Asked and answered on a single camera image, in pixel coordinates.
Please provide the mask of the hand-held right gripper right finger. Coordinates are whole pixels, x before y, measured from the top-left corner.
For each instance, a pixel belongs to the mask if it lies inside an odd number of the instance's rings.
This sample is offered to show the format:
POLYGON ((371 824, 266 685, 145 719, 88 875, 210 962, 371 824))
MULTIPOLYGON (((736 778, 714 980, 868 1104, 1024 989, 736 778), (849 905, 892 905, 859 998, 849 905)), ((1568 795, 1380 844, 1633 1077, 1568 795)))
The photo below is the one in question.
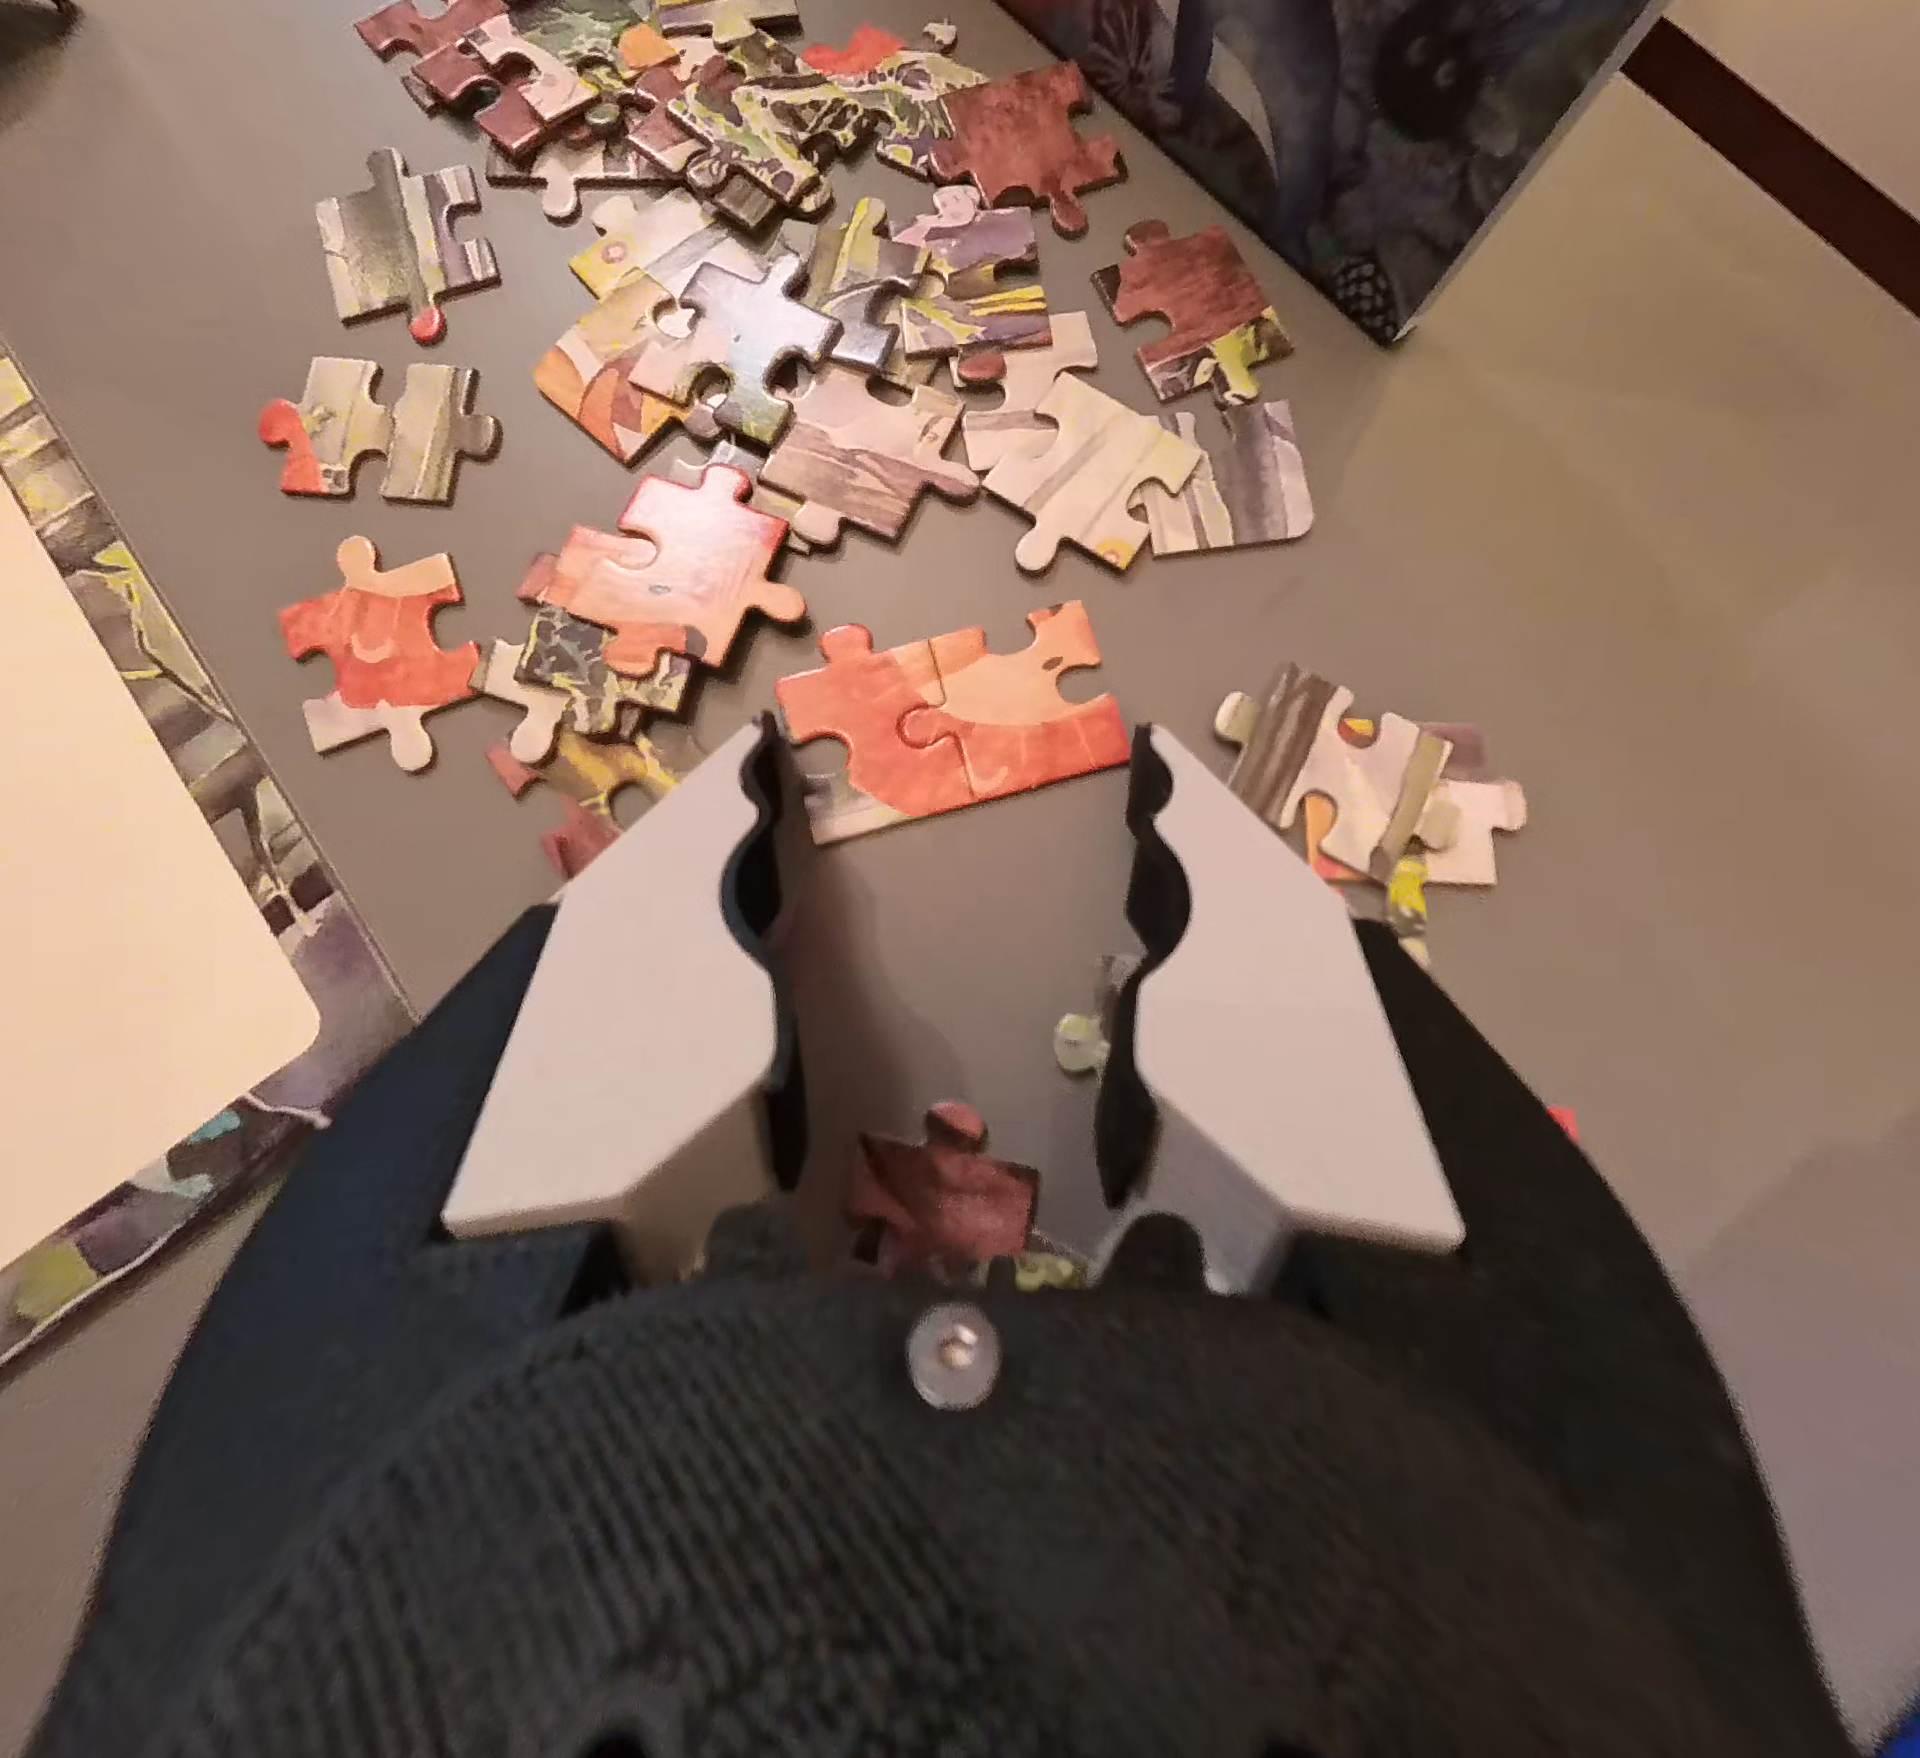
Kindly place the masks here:
POLYGON ((1141 955, 1099 1072, 1092 1270, 1143 1217, 1193 1227, 1227 1295, 1266 1290, 1306 1233, 1454 1255, 1464 1222, 1343 903, 1169 730, 1136 730, 1127 787, 1141 955))

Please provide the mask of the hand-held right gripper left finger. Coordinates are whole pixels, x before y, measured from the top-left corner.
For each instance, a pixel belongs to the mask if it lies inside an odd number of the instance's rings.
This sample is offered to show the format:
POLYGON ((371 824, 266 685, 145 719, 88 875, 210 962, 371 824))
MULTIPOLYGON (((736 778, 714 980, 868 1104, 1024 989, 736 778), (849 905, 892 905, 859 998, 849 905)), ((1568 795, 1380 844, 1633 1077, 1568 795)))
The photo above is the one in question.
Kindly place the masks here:
POLYGON ((563 883, 441 1204, 465 1242, 606 1225, 690 1274, 803 1168, 781 921, 779 730, 733 738, 563 883))

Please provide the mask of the pile of jigsaw puzzle pieces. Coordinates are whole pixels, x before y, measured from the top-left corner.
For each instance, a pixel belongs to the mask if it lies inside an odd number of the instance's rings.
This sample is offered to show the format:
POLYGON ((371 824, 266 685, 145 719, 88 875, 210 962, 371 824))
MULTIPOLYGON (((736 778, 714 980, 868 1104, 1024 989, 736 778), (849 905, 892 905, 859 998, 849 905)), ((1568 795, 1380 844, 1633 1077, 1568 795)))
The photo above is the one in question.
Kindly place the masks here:
MULTIPOLYGON (((714 460, 690 483, 645 477, 617 531, 576 526, 553 562, 531 573, 549 612, 575 617, 608 642, 606 661, 616 676, 652 673, 664 660, 718 664, 746 613, 782 626, 805 619, 805 598, 768 575, 795 526, 749 504, 753 479, 774 488, 791 475, 781 464, 784 453, 812 443, 803 443, 803 426, 824 440, 816 450, 836 455, 885 450, 857 445, 845 433, 824 436, 814 429, 816 406, 800 415, 805 406, 834 397, 829 373, 866 372, 866 364, 829 364, 845 327, 791 293, 803 276, 800 261, 789 253, 768 255, 753 275, 704 263, 681 295, 699 322, 684 333, 664 331, 650 341, 650 350, 660 344, 664 356, 636 360, 631 368, 634 381, 639 373, 654 379, 656 372, 678 379, 660 393, 661 402, 698 391, 709 376, 729 376, 729 402, 716 407, 723 436, 773 450, 765 467, 751 471, 714 460)), ((1020 546, 1022 571, 1043 571, 1070 532, 1123 567, 1140 544, 1133 535, 1150 532, 1133 512, 1136 495, 1146 488, 1174 498, 1191 488, 1191 453, 1198 445, 1189 436, 1121 407, 1117 426, 1141 429, 1106 450, 1093 399, 1103 402, 1092 387, 1058 378, 1037 406, 1056 427, 1049 455, 1005 453, 986 474, 988 490, 1020 511, 1020 485, 1039 485, 1045 508, 1032 531, 1041 537, 1020 546)), ((323 656, 334 670, 332 692, 304 705, 317 750, 388 730, 395 763, 423 771, 433 757, 430 711, 481 693, 506 699, 511 692, 553 690, 520 682, 508 660, 506 685, 495 692, 493 658, 482 660, 473 644, 456 654, 436 640, 436 613, 461 595, 446 555, 385 569, 367 539, 349 539, 336 559, 344 583, 281 617, 292 660, 323 656)), ((1136 732, 1127 732, 1114 698, 1072 701, 1062 693, 1066 673, 1099 666, 1085 608, 1050 605, 1026 624, 1031 642, 1020 652, 995 652, 972 628, 885 649, 862 626, 821 633, 824 664, 781 679, 773 714, 789 745, 834 738, 845 749, 838 775, 807 781, 803 800, 816 844, 849 842, 881 826, 959 814, 1130 765, 1136 732)), ((1438 850, 1445 877, 1486 880, 1486 832, 1479 826, 1494 820, 1469 818, 1463 807, 1469 799, 1492 799, 1496 787, 1453 781, 1453 736, 1398 714, 1380 715, 1368 741, 1352 738, 1349 705, 1347 687, 1295 668, 1262 699, 1238 692, 1227 698, 1214 734, 1238 750, 1224 783, 1228 792, 1279 838, 1290 828, 1301 795, 1321 795, 1334 807, 1327 856, 1354 874, 1368 869, 1374 881, 1386 881, 1392 854, 1408 844, 1438 850)), ((430 1222, 441 1229, 441 1204, 540 960, 551 915, 553 907, 544 918, 532 915, 535 954, 525 976, 508 965, 505 1008, 481 1007, 479 969, 465 983, 469 996, 447 1000, 449 1016, 457 1012, 456 1055, 440 1077, 440 1066, 425 1072, 428 1092, 452 1098, 446 1111, 433 1107, 449 1140, 441 1149, 446 1176, 428 1185, 430 1222)), ((1364 951, 1371 968, 1369 951, 1374 946, 1364 951)), ((1089 1044, 1101 1031, 1112 1041, 1121 986, 1137 963, 1140 958, 1121 972, 1109 1026, 1093 1024, 1089 1044)), ((1374 968, 1371 973, 1387 1015, 1374 968)), ((1411 1041, 1396 1033, 1393 1039, 1414 1085, 1406 1051, 1411 1041)), ((1438 1102, 1422 1109, 1426 1120, 1438 1117, 1438 1102)), ((876 1236, 890 1272, 965 1274, 998 1257, 1020 1257, 1037 1202, 1037 1170, 990 1157, 986 1129, 970 1107, 934 1107, 923 1140, 863 1135, 852 1166, 849 1216, 876 1236)))

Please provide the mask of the jigsaw puzzle frame board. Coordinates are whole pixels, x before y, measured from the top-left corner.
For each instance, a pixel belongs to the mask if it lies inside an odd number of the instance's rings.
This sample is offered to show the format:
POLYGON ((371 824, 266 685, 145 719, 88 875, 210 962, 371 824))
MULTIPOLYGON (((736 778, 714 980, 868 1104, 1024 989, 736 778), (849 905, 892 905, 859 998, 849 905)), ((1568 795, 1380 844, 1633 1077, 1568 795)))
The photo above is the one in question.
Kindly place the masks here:
POLYGON ((318 1134, 412 1007, 12 357, 4 1367, 318 1134))

